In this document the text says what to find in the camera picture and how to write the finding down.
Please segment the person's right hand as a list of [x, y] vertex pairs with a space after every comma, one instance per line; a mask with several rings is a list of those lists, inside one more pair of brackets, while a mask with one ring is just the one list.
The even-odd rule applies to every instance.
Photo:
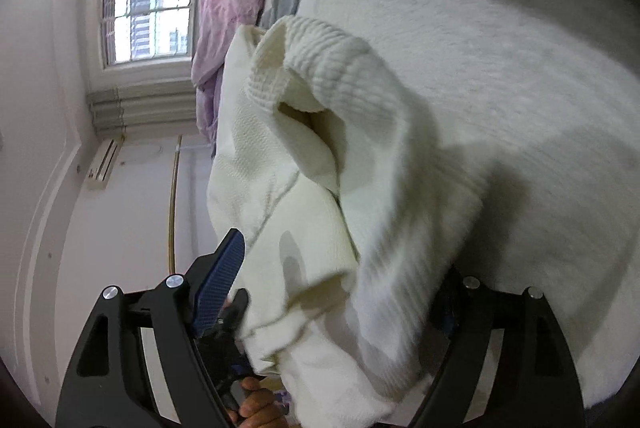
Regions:
[[227, 413], [240, 428], [288, 428], [288, 421], [276, 404], [272, 391], [262, 388], [258, 379], [247, 377], [241, 382], [247, 393], [240, 407]]

